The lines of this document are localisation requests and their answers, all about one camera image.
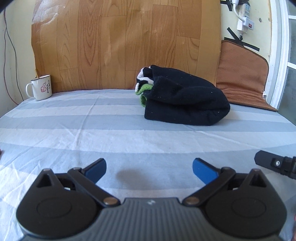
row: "power plug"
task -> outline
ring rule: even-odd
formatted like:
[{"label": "power plug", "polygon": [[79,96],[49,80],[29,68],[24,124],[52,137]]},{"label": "power plug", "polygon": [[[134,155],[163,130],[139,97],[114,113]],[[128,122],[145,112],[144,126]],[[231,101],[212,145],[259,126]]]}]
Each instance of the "power plug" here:
[{"label": "power plug", "polygon": [[237,30],[248,33],[248,29],[254,30],[254,22],[250,20],[250,9],[251,6],[248,2],[240,5],[239,8],[239,16],[244,20],[238,20],[237,22]]}]

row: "gray ribbed plastic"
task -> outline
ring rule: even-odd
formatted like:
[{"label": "gray ribbed plastic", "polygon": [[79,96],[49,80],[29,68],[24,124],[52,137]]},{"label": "gray ribbed plastic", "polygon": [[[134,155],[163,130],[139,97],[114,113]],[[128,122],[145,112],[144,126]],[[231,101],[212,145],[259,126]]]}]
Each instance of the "gray ribbed plastic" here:
[{"label": "gray ribbed plastic", "polygon": [[[204,218],[198,208],[176,198],[126,198],[118,207],[105,208],[85,231],[55,241],[242,241],[226,235]],[[258,241],[280,241],[277,236]],[[44,241],[24,237],[21,241]]]}]

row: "bed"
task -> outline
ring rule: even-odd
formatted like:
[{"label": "bed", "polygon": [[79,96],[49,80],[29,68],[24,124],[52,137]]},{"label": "bed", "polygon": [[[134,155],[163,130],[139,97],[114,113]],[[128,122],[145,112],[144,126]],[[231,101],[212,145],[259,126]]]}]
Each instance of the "bed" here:
[{"label": "bed", "polygon": [[[43,168],[66,172],[102,157],[107,172],[97,185],[121,201],[182,199],[204,185],[192,172],[196,157],[249,172],[259,150],[296,155],[296,126],[278,113],[239,105],[213,126],[150,121],[132,90],[72,91],[26,100],[3,116],[0,148],[0,240],[16,241],[22,236],[16,208]],[[261,169],[287,207],[280,236],[290,240],[296,181]]]}]

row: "white logo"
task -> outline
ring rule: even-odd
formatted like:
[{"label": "white logo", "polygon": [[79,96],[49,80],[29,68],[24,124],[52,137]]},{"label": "white logo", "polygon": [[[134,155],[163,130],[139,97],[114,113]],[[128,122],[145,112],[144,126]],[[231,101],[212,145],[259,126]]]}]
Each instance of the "white logo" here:
[{"label": "white logo", "polygon": [[149,204],[149,205],[153,205],[155,203],[156,203],[156,201],[154,201],[154,200],[150,200],[150,201],[147,202],[147,204]]}]

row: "red thumbs-up print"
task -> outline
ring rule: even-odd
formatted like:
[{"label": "red thumbs-up print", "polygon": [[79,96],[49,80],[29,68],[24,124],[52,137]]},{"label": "red thumbs-up print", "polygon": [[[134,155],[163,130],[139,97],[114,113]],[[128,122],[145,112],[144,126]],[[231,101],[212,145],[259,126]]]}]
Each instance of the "red thumbs-up print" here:
[{"label": "red thumbs-up print", "polygon": [[43,84],[43,86],[41,87],[41,92],[45,92],[46,91],[46,86],[45,83]]}]

